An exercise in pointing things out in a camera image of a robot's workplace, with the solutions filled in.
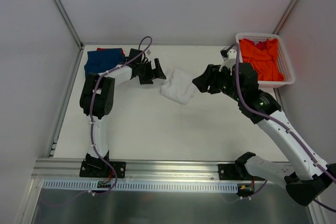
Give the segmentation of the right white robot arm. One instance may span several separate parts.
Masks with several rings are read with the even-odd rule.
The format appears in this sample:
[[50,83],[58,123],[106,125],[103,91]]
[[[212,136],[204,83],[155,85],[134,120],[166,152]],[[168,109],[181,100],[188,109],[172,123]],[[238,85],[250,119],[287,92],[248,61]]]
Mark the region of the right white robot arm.
[[335,164],[321,158],[292,128],[275,98],[259,88],[251,64],[238,63],[232,69],[210,64],[192,83],[201,93],[223,93],[235,100],[241,113],[273,140],[290,163],[280,165],[247,152],[235,160],[238,178],[255,176],[277,184],[302,206],[335,182]]

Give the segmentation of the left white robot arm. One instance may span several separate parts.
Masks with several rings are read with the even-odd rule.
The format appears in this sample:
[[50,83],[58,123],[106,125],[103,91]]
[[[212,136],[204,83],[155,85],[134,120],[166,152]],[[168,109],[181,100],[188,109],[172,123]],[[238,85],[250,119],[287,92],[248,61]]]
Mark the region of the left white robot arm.
[[158,58],[148,59],[140,49],[131,49],[125,55],[121,48],[97,48],[88,52],[84,66],[85,83],[79,100],[90,125],[90,147],[82,161],[80,177],[125,177],[125,162],[109,159],[106,118],[112,111],[115,87],[134,77],[140,84],[153,84],[166,76]]

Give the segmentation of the white t shirt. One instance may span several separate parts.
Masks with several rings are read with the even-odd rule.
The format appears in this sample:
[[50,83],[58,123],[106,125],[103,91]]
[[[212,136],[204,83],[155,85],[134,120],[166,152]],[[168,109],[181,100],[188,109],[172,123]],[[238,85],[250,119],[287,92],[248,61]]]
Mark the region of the white t shirt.
[[161,85],[160,93],[172,101],[186,105],[196,90],[192,80],[192,74],[176,68]]

